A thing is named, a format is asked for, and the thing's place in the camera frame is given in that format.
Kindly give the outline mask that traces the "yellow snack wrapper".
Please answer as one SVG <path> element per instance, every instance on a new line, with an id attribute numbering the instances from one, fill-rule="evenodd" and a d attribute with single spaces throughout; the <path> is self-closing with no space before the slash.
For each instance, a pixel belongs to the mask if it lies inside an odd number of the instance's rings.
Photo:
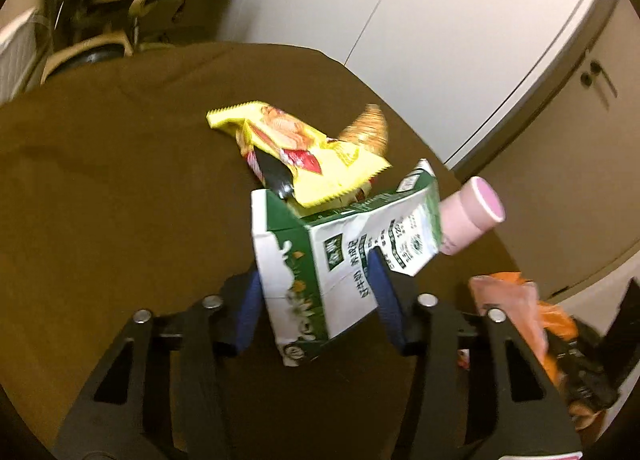
<path id="1" fill-rule="evenodd" d="M 211 110 L 206 121 L 210 128 L 234 137 L 241 156 L 260 182 L 255 148 L 283 162 L 293 174 L 294 194 L 290 199 L 305 209 L 355 195 L 378 173 L 390 168 L 385 159 L 387 122 L 374 104 L 337 137 L 257 101 Z"/>

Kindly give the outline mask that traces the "white quilted mattress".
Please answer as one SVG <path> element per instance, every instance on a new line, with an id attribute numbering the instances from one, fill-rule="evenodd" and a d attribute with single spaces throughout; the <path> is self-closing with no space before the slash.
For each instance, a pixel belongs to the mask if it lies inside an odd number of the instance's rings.
<path id="1" fill-rule="evenodd" d="M 9 103 L 38 87 L 51 52 L 51 28 L 37 8 L 18 14 L 1 28 L 0 102 Z"/>

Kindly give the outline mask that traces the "orange plastic snack bag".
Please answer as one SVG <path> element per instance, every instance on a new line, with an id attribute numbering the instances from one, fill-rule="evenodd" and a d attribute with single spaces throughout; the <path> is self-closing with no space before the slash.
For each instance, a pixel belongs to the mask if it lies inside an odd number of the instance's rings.
<path id="1" fill-rule="evenodd" d="M 549 352 L 546 331 L 565 343 L 577 339 L 578 328 L 570 315 L 560 306 L 540 301 L 537 284 L 520 272 L 474 276 L 469 280 L 469 289 L 480 315 L 485 315 L 491 307 L 506 313 L 559 388 L 564 374 L 558 360 Z"/>

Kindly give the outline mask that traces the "green white milk carton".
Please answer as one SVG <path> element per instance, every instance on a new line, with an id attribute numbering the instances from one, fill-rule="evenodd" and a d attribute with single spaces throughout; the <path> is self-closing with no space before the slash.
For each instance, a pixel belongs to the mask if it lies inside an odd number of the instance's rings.
<path id="1" fill-rule="evenodd" d="M 250 195 L 262 293 L 285 366 L 315 358 L 378 306 L 368 254 L 380 248 L 390 269 L 414 276 L 442 243 L 439 191 L 422 159 L 393 191 L 299 217 L 268 189 Z"/>

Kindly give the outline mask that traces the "black silver foil wrapper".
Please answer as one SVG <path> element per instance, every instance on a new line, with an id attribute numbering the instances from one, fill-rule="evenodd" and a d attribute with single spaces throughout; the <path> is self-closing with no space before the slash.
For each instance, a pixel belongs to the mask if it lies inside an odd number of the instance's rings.
<path id="1" fill-rule="evenodd" d="M 254 152 L 262 184 L 282 200 L 292 198 L 294 184 L 291 170 L 278 158 L 259 148 L 255 148 Z"/>

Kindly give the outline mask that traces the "pink cylindrical cup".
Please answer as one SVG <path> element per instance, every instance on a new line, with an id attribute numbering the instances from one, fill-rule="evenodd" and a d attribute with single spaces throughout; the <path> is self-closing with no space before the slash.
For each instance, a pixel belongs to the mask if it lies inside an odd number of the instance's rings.
<path id="1" fill-rule="evenodd" d="M 494 229 L 506 219 L 506 210 L 480 176 L 472 176 L 459 191 L 439 204 L 442 244 L 440 252 L 454 255 Z"/>

